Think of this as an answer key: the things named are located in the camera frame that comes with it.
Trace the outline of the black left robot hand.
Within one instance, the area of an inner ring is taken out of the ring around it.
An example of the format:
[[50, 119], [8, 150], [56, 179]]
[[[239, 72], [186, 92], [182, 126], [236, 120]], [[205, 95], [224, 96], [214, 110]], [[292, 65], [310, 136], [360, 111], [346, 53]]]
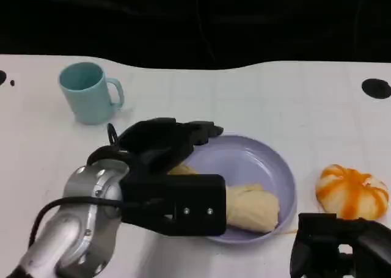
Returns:
[[149, 174], [167, 174], [187, 159], [194, 147], [207, 144], [223, 131], [210, 121], [180, 123], [159, 117], [135, 123], [114, 144], [136, 156]]

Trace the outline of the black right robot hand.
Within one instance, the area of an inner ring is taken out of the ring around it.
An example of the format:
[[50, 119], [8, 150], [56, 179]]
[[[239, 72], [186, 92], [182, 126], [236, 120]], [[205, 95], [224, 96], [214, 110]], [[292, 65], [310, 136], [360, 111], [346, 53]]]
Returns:
[[390, 277], [390, 229], [362, 218], [300, 213], [291, 277]]

